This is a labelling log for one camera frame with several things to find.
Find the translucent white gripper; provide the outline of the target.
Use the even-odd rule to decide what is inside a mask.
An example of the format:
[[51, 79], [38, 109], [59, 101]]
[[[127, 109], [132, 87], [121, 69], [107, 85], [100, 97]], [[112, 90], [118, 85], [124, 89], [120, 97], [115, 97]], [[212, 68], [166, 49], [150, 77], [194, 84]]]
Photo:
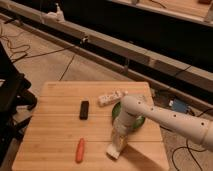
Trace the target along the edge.
[[119, 114], [113, 122], [112, 144], [117, 151], [122, 151], [127, 144], [127, 137], [133, 130], [135, 116]]

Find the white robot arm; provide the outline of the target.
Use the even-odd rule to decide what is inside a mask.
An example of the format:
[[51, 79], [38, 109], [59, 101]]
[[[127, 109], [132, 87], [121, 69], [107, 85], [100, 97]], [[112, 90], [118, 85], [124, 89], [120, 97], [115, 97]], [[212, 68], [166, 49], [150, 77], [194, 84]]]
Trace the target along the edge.
[[121, 99], [121, 110], [114, 120], [112, 131], [112, 144], [117, 151], [125, 147], [131, 127], [139, 116], [213, 151], [213, 121], [149, 105], [141, 95], [126, 95]]

